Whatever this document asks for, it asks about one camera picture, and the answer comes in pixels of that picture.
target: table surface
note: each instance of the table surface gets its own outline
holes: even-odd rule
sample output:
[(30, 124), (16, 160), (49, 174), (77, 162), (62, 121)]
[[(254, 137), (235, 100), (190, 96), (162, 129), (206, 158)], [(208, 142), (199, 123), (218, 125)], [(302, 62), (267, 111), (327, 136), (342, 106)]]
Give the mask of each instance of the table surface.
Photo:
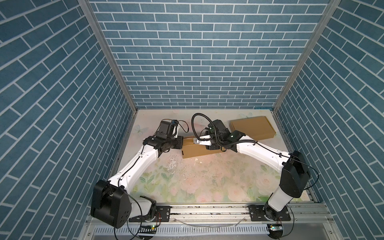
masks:
[[(288, 151), (269, 110), (249, 109), (182, 109), (139, 110), (124, 150), (119, 169), (122, 169), (141, 147), (143, 139), (155, 133), (162, 119), (184, 120), (189, 132), (180, 128), (179, 135), (193, 136), (191, 118), (203, 113), (211, 120), (220, 119), (229, 128), (235, 119), (266, 116), (276, 131), (273, 138), (261, 140), (273, 148)], [(196, 117), (194, 126), (200, 132), (208, 125), (203, 117)], [(150, 197), (162, 203), (196, 202), (257, 202), (267, 201), (277, 188), (280, 175), (256, 159), (234, 151), (200, 157), (182, 158), (180, 149), (163, 153), (137, 181), (131, 195)], [(309, 201), (306, 191), (293, 201)]]

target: cable tray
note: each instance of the cable tray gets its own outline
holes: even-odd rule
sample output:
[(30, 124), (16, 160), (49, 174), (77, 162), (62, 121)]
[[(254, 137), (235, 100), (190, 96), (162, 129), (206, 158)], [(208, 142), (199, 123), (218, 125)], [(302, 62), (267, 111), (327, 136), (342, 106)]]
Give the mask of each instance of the cable tray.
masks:
[[(131, 226), (131, 232), (136, 233), (138, 226)], [(146, 233), (150, 230), (142, 229), (139, 233), (141, 236), (153, 236), (151, 233)], [(266, 224), (241, 224), (232, 227), (192, 227), (184, 224), (161, 225), (157, 228), (157, 237), (171, 236), (198, 236), (198, 235), (254, 235), (254, 234), (269, 234)], [(113, 235), (113, 227), (111, 226), (96, 226), (94, 235)], [(116, 229), (116, 235), (131, 235), (127, 226)]]

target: cardboard box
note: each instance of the cardboard box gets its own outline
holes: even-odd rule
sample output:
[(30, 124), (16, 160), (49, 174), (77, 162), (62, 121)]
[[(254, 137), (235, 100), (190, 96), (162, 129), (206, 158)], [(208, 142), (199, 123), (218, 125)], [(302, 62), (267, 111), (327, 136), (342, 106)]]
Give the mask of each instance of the cardboard box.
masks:
[(231, 132), (238, 130), (256, 141), (273, 138), (276, 134), (266, 116), (232, 120), (229, 127)]
[(208, 154), (214, 154), (221, 152), (220, 149), (218, 150), (207, 150), (205, 148), (205, 145), (199, 145), (193, 143), (194, 137), (185, 137), (183, 140), (183, 148), (181, 149), (183, 153), (183, 158), (189, 158), (189, 157), (198, 157)]

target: black bracket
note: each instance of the black bracket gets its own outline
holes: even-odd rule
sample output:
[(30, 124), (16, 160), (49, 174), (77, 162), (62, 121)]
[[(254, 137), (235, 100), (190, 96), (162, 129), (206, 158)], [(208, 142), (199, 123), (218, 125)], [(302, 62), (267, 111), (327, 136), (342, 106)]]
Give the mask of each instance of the black bracket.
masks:
[(160, 213), (161, 222), (169, 222), (170, 206), (157, 206), (156, 211)]
[[(156, 206), (155, 211), (160, 213), (161, 222), (169, 222), (170, 206)], [(140, 216), (132, 217), (129, 219), (129, 222), (141, 222), (141, 221), (142, 220)], [(156, 222), (156, 218), (154, 217), (150, 222)]]
[[(249, 215), (251, 216), (252, 222), (271, 221), (265, 216), (265, 212), (263, 210), (264, 204), (257, 204), (257, 205), (252, 204), (252, 205), (249, 205), (248, 208), (249, 208)], [(284, 206), (284, 208), (280, 212), (280, 220), (281, 221), (291, 220), (287, 206)]]

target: blue brick wallpaper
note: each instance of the blue brick wallpaper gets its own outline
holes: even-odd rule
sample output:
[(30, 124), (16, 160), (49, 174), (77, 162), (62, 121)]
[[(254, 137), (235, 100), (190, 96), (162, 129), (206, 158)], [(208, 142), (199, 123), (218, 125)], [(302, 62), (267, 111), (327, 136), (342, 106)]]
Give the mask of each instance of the blue brick wallpaper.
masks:
[(91, 0), (139, 108), (271, 108), (328, 0)]
[(344, 239), (384, 236), (383, 12), (342, 0), (278, 110)]
[(0, 1), (0, 239), (76, 239), (131, 114), (77, 0)]

